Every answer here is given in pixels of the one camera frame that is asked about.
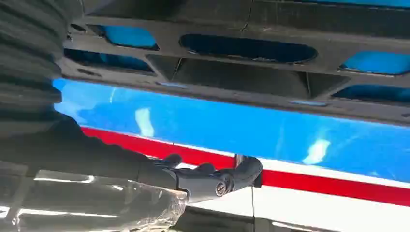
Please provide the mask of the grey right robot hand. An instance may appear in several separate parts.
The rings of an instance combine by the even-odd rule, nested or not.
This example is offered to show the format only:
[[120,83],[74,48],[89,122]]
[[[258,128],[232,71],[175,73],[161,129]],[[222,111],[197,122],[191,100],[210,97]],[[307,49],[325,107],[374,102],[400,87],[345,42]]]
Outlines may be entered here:
[[181,158],[149,159],[141,153],[108,145],[83,134],[70,117],[56,113],[1,115],[0,160],[40,170],[124,179],[156,187],[181,190],[191,202],[219,198],[251,186],[263,166],[250,157],[237,167],[213,171],[209,164],[179,169]]

